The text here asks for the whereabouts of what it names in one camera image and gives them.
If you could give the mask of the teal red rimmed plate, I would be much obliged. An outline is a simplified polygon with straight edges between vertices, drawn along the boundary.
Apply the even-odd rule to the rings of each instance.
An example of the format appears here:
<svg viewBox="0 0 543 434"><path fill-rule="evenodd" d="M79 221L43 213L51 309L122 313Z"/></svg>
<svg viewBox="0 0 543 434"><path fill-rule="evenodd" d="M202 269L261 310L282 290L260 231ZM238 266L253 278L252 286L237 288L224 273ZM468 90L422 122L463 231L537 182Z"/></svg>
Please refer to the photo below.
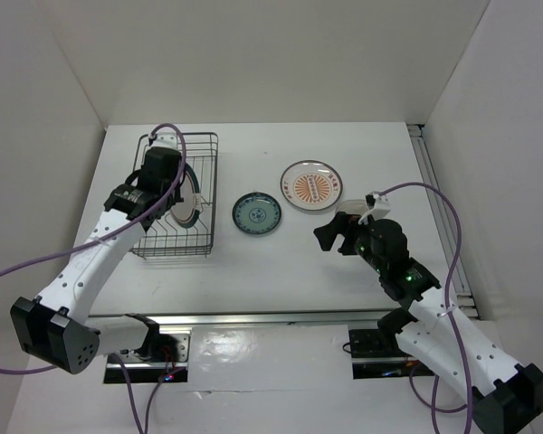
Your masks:
<svg viewBox="0 0 543 434"><path fill-rule="evenodd" d="M195 225L203 211L199 181L189 164L186 164L185 176L179 192L180 201L174 204L169 212L179 226L189 229Z"/></svg>

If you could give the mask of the orange sunburst white plate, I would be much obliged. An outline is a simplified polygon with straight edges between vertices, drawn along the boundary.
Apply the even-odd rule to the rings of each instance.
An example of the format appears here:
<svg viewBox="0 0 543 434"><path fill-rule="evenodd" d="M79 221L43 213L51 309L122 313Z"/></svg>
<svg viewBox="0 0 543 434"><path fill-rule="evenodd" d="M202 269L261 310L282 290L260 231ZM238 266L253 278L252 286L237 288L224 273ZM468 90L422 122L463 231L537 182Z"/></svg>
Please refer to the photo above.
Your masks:
<svg viewBox="0 0 543 434"><path fill-rule="evenodd" d="M301 160L283 171L280 188L291 205L303 211L319 212L339 201L343 182L332 166L317 160Z"/></svg>

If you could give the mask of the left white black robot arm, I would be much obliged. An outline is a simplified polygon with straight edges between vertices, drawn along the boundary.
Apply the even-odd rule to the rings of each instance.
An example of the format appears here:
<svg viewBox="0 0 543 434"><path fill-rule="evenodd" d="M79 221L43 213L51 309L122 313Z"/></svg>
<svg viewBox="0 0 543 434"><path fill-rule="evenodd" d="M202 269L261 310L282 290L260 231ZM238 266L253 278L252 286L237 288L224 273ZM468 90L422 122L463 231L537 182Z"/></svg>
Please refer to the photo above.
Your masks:
<svg viewBox="0 0 543 434"><path fill-rule="evenodd" d="M116 187L92 230L91 246L73 253L54 281L34 299L19 297L10 309L22 350L67 373L84 371L98 355L131 352L141 361L175 350L174 339L140 314L90 320L91 308L115 268L152 224L176 203L186 153L168 147L147 151L143 165Z"/></svg>

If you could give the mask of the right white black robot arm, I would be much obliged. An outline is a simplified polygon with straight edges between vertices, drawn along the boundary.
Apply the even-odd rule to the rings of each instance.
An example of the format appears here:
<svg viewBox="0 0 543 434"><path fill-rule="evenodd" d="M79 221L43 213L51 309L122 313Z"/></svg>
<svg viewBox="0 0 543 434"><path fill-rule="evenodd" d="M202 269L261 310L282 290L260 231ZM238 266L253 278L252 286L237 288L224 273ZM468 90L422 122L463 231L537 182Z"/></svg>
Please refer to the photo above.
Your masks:
<svg viewBox="0 0 543 434"><path fill-rule="evenodd" d="M411 258L402 227L392 220L337 212L314 230L320 248L358 255L399 307L381 318L376 342L422 362L464 401L484 433L518 433L543 412L543 372L501 350L445 296L439 280Z"/></svg>

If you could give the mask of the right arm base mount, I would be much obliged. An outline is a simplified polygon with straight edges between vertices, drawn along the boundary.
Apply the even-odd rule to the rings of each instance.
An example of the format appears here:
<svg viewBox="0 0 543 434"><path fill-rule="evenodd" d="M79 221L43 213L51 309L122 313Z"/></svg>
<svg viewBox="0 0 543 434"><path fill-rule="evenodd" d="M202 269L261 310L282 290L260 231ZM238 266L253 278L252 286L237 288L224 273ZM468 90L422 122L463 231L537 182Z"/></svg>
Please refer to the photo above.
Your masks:
<svg viewBox="0 0 543 434"><path fill-rule="evenodd" d="M354 380L432 376L413 356L402 352L395 340L414 318L401 307L376 322L375 328L351 329L342 350L349 354Z"/></svg>

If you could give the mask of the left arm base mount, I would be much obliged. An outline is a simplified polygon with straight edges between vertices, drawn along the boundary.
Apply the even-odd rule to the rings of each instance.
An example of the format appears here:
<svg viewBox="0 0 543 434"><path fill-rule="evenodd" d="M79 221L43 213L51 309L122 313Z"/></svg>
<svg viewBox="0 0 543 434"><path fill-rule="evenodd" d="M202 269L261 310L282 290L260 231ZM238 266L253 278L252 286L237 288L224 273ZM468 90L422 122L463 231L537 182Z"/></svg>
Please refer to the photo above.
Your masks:
<svg viewBox="0 0 543 434"><path fill-rule="evenodd" d="M140 314L126 314L120 320L136 323L134 347L119 349L118 359L125 365L130 381L135 384L155 383L164 377L166 383L188 381L191 331L172 329Z"/></svg>

